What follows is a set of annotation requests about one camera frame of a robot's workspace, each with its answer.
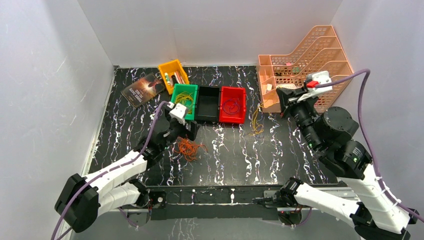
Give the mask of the green plastic bin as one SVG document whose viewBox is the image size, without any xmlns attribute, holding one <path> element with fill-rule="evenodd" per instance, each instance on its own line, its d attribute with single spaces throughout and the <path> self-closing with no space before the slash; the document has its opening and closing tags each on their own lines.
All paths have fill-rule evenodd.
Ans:
<svg viewBox="0 0 424 240">
<path fill-rule="evenodd" d="M 196 84 L 176 84 L 174 86 L 171 102 L 174 104 L 180 103 L 188 108 L 186 120 L 193 121 L 195 119 L 198 89 L 199 86 Z"/>
</svg>

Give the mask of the black plastic bin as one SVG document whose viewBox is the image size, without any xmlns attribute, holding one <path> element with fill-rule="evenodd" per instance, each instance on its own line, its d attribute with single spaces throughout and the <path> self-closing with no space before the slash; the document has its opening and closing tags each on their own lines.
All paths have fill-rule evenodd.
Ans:
<svg viewBox="0 0 424 240">
<path fill-rule="evenodd" d="M 199 85 L 194 119 L 201 122 L 218 122 L 220 117 L 221 87 Z"/>
</svg>

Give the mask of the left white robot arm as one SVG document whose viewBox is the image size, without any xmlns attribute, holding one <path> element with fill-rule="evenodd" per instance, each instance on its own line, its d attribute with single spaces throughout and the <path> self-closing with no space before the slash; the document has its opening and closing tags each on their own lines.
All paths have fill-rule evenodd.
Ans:
<svg viewBox="0 0 424 240">
<path fill-rule="evenodd" d="M 146 208 L 154 203 L 150 190 L 136 176 L 149 170 L 177 138 L 196 139 L 200 125 L 194 120 L 180 123 L 168 117 L 167 130 L 149 130 L 139 144 L 124 157 L 107 167 L 81 176 L 70 176 L 54 209 L 70 228 L 81 233 L 100 215 L 126 205 Z"/>
</svg>

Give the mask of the red plastic bin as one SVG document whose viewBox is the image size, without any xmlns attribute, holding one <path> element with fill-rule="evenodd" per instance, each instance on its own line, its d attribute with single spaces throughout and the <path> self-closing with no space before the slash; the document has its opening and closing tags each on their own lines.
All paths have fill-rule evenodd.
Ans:
<svg viewBox="0 0 424 240">
<path fill-rule="evenodd" d="M 245 88 L 222 86 L 219 122 L 244 124 L 246 118 L 246 99 Z"/>
</svg>

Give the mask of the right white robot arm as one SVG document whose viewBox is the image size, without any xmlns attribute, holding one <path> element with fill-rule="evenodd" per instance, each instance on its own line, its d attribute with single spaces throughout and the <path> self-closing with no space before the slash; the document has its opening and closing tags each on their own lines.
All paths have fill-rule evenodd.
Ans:
<svg viewBox="0 0 424 240">
<path fill-rule="evenodd" d="M 292 117 L 308 146 L 320 154 L 319 161 L 346 183 L 357 201 L 337 197 L 290 178 L 272 195 L 254 198 L 253 203 L 269 208 L 308 206 L 327 213 L 349 226 L 363 240 L 408 240 L 408 225 L 417 222 L 415 209 L 403 209 L 392 201 L 386 187 L 379 185 L 373 158 L 353 139 L 359 124 L 344 108 L 335 106 L 318 114 L 316 96 L 305 88 L 278 88 L 281 114 Z"/>
</svg>

